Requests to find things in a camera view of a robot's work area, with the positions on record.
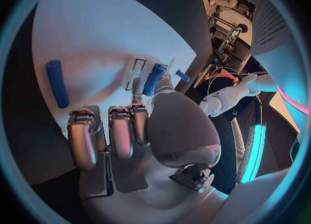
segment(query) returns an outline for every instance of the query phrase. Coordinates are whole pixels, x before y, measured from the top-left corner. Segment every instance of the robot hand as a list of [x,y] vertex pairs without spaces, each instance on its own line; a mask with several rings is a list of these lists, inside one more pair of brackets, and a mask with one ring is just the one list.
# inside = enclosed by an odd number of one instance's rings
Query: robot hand
[[276,92],[276,84],[269,75],[249,74],[233,87],[223,88],[209,94],[200,102],[200,108],[206,115],[216,117],[236,106],[246,96],[256,96],[261,91]]

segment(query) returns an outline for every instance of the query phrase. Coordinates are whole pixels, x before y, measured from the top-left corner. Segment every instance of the small blue cylinder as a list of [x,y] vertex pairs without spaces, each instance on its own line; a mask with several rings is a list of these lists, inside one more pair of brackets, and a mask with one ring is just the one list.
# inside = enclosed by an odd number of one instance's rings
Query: small blue cylinder
[[189,82],[190,81],[190,77],[186,74],[184,74],[182,71],[178,70],[176,72],[176,75],[178,75],[184,82]]
[[154,90],[156,88],[159,77],[165,72],[165,67],[160,64],[156,64],[152,72],[149,74],[147,81],[145,83],[145,88],[143,91],[144,95],[152,96],[154,95]]
[[63,73],[62,63],[59,60],[50,61],[46,64],[47,73],[54,98],[59,108],[66,108],[69,105]]

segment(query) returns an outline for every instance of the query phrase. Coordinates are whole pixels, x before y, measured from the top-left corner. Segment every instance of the machinery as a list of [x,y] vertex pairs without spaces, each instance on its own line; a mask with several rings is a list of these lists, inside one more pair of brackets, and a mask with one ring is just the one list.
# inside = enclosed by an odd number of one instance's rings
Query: machinery
[[[18,27],[37,1],[23,1],[7,23],[0,38],[2,67]],[[71,109],[68,140],[75,166],[81,170],[80,199],[92,221],[265,222],[288,206],[289,195],[300,188],[298,181],[306,182],[311,149],[309,49],[303,38],[306,35],[296,24],[290,7],[284,6],[284,0],[250,1],[256,5],[250,52],[265,68],[263,75],[245,75],[235,86],[206,92],[198,105],[175,91],[171,83],[171,76],[175,75],[185,83],[196,77],[189,78],[175,67],[171,73],[169,64],[156,60],[148,64],[148,73],[136,74],[133,69],[130,83],[123,84],[123,90],[132,92],[131,104],[109,107],[109,134],[104,131],[98,105]],[[285,76],[288,67],[292,76]],[[255,179],[264,146],[265,123],[259,118],[253,126],[252,142],[243,147],[237,123],[232,121],[237,186],[226,195],[211,186],[215,176],[210,169],[221,156],[221,140],[210,117],[231,109],[243,97],[256,97],[261,91],[281,93],[303,130],[301,148],[291,168]],[[144,95],[152,96],[152,113],[146,109]],[[3,130],[1,135],[1,167],[23,206],[38,221],[66,223],[29,187],[10,153]]]

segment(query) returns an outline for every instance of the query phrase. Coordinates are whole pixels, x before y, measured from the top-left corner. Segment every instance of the glowing blue light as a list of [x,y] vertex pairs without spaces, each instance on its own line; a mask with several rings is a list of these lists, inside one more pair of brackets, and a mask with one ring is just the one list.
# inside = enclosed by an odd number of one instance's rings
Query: glowing blue light
[[265,129],[264,125],[255,125],[249,160],[241,180],[243,183],[253,180],[257,175],[263,153]]

